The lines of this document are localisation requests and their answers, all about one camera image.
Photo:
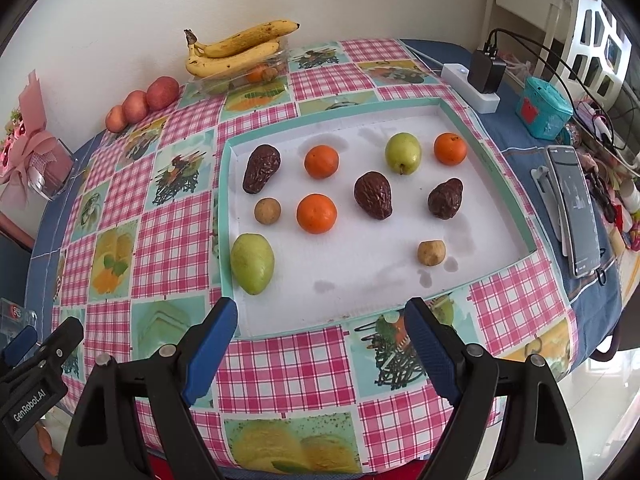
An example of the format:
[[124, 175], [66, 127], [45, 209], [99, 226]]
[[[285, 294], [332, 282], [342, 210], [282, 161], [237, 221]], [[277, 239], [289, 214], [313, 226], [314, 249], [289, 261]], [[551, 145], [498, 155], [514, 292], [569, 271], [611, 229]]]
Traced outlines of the clear glass jar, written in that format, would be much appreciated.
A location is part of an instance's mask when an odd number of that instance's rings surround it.
[[0, 333], [7, 341], [13, 339], [26, 326], [37, 327], [37, 315], [15, 302], [0, 298]]

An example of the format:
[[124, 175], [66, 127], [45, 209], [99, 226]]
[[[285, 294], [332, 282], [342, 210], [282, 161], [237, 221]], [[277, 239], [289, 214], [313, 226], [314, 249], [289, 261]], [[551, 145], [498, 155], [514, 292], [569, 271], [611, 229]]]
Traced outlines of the black power adapter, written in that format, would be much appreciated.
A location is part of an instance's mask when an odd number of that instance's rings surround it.
[[481, 94], [495, 93], [506, 71], [506, 62], [497, 55], [482, 50], [472, 54], [469, 67], [469, 84]]

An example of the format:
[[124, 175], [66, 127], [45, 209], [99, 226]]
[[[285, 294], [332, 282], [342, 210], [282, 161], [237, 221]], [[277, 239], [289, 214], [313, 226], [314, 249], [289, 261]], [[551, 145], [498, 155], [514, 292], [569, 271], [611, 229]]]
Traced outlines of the clear plastic fruit container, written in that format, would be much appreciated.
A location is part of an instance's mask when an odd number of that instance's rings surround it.
[[218, 96], [233, 90], [268, 84], [288, 72], [288, 43], [280, 41], [280, 50], [250, 68], [243, 68], [230, 75], [208, 76], [198, 78], [193, 76], [189, 82], [190, 96]]

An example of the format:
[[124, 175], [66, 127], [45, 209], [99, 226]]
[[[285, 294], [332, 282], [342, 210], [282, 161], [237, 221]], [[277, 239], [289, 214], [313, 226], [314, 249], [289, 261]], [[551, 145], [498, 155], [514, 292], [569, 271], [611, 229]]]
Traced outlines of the middle red apple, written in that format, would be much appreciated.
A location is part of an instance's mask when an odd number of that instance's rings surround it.
[[122, 111], [130, 124], [141, 122], [149, 114], [146, 93], [142, 90], [131, 91], [122, 102]]

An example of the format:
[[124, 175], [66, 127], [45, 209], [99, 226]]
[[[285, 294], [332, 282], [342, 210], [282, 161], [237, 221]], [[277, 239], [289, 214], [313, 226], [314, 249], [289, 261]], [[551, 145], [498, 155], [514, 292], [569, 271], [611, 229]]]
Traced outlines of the tablet on white stand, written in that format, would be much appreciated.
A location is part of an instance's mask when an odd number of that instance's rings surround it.
[[546, 163], [530, 170], [530, 175], [570, 275], [584, 278], [600, 266], [598, 229], [585, 175], [574, 148], [550, 145], [542, 151]]

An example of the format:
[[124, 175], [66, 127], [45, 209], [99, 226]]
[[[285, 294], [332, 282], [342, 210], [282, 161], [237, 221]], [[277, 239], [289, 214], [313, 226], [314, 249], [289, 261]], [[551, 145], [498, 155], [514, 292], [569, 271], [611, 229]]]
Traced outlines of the dark brown avocado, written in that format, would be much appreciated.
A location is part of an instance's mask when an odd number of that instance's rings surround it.
[[368, 171], [357, 179], [354, 197], [358, 206], [373, 219], [385, 220], [393, 213], [390, 182], [377, 171]]
[[281, 155], [274, 146], [259, 145], [248, 158], [243, 178], [243, 190], [248, 194], [259, 193], [279, 170], [280, 165]]
[[440, 220], [454, 218], [462, 203], [463, 183], [451, 178], [435, 186], [427, 197], [427, 208]]

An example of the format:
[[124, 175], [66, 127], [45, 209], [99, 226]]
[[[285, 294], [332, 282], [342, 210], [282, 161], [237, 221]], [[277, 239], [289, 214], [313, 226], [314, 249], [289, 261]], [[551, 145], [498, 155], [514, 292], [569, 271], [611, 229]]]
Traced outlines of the white tray teal rim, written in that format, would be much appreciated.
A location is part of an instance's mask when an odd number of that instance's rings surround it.
[[[394, 174], [384, 146], [393, 134], [408, 132], [422, 148], [418, 170]], [[457, 166], [441, 164], [433, 143], [444, 132], [460, 134], [468, 146]], [[537, 250], [528, 214], [488, 151], [481, 132], [468, 126], [444, 98], [361, 104], [278, 122], [228, 139], [218, 180], [218, 247], [221, 290], [238, 307], [238, 335], [244, 339], [295, 334], [348, 318], [403, 307], [414, 296], [428, 298], [474, 283]], [[242, 182], [250, 154], [269, 144], [281, 155], [279, 170], [262, 192], [250, 195]], [[326, 144], [338, 151], [337, 172], [309, 177], [307, 152]], [[368, 171], [390, 182], [392, 214], [376, 220], [354, 195]], [[454, 218], [440, 220], [427, 207], [433, 188], [451, 178], [463, 184]], [[337, 209], [333, 228], [310, 234], [296, 219], [300, 201], [328, 196]], [[254, 216], [258, 200], [281, 205], [280, 219], [263, 226]], [[241, 234], [259, 233], [274, 253], [270, 283], [249, 295], [232, 275], [230, 250]], [[445, 262], [427, 268], [416, 258], [424, 240], [442, 240]]]

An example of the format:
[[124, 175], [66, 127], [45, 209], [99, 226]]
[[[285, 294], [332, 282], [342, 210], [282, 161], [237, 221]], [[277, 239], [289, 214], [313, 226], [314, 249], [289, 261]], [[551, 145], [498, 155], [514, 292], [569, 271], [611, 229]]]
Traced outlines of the white wooden shelf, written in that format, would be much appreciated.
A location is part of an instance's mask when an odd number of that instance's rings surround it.
[[638, 96], [626, 81], [634, 49], [622, 21], [603, 0], [486, 0], [482, 41], [488, 39], [496, 6], [544, 33], [534, 76], [575, 101], [594, 96], [606, 110], [624, 96], [638, 112]]

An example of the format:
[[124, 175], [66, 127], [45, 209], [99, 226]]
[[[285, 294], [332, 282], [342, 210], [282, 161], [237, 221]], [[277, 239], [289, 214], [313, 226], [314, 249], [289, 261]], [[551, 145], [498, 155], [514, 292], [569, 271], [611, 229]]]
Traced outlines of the small brown round fruit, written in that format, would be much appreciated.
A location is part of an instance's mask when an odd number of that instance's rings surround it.
[[280, 219], [281, 205], [272, 197], [265, 197], [255, 205], [254, 217], [263, 226], [271, 226]]

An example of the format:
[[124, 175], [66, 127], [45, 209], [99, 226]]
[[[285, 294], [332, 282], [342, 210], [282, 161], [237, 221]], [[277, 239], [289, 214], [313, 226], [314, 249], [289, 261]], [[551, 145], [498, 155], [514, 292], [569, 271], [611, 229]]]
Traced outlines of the yellow banana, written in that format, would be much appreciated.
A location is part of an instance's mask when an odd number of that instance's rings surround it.
[[273, 20], [237, 32], [224, 40], [212, 44], [202, 44], [191, 29], [186, 29], [188, 44], [194, 44], [208, 58], [228, 58], [228, 56], [242, 53], [264, 42], [278, 40], [280, 37], [292, 34], [299, 29], [299, 24], [291, 20]]
[[251, 70], [280, 50], [280, 44], [277, 40], [272, 40], [226, 58], [209, 58], [198, 52], [196, 47], [198, 38], [192, 30], [185, 29], [184, 33], [189, 50], [189, 55], [186, 58], [186, 71], [198, 78], [227, 77], [241, 73], [243, 70]]

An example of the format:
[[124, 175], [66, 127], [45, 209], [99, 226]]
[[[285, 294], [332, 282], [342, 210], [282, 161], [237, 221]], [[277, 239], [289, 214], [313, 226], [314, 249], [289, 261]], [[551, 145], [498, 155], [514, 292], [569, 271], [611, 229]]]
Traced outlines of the orange mandarin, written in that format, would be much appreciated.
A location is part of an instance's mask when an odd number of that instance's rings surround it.
[[337, 208], [328, 196], [309, 194], [297, 205], [296, 221], [309, 234], [323, 234], [334, 227]]
[[333, 176], [340, 166], [340, 155], [329, 145], [316, 145], [305, 156], [304, 166], [312, 178], [323, 180]]
[[435, 139], [433, 151], [441, 164], [457, 166], [466, 159], [468, 147], [462, 136], [453, 132], [444, 132]]

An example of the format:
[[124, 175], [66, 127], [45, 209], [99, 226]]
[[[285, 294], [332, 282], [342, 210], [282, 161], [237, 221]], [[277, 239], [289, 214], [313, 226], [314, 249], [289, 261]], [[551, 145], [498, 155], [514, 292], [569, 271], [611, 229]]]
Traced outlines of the lower yellow banana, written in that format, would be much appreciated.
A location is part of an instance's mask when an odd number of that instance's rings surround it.
[[198, 78], [227, 77], [241, 73], [243, 70], [251, 70], [280, 50], [280, 44], [277, 40], [272, 40], [226, 58], [209, 58], [198, 52], [196, 47], [198, 38], [192, 30], [185, 29], [184, 33], [189, 50], [189, 55], [186, 58], [186, 71]]

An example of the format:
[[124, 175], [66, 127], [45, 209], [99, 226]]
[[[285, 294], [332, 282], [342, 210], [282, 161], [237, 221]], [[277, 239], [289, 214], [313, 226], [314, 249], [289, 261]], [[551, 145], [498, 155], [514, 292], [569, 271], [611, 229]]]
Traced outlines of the teal toy box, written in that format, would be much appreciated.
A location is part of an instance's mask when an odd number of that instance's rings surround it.
[[529, 134], [543, 141], [555, 140], [574, 115], [572, 104], [553, 84], [533, 76], [526, 79], [515, 111]]

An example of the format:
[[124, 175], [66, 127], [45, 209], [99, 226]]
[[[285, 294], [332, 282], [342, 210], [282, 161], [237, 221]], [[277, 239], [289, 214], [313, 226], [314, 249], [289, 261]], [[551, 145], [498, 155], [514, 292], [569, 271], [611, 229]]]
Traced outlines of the pink gift bouquet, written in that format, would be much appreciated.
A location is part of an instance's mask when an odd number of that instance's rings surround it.
[[21, 119], [8, 148], [1, 152], [1, 203], [24, 209], [29, 197], [57, 198], [70, 180], [76, 158], [50, 133], [40, 80], [33, 70], [18, 96]]

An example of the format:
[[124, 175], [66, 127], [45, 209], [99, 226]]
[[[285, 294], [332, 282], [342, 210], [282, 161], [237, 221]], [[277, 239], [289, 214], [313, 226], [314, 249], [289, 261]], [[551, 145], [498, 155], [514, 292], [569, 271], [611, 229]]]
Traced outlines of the green pear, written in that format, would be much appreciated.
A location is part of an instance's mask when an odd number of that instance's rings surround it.
[[274, 253], [268, 240], [258, 233], [243, 233], [230, 252], [231, 271], [238, 285], [249, 295], [261, 294], [274, 271]]
[[386, 164], [395, 174], [413, 174], [419, 168], [421, 159], [421, 144], [411, 133], [398, 132], [386, 143]]

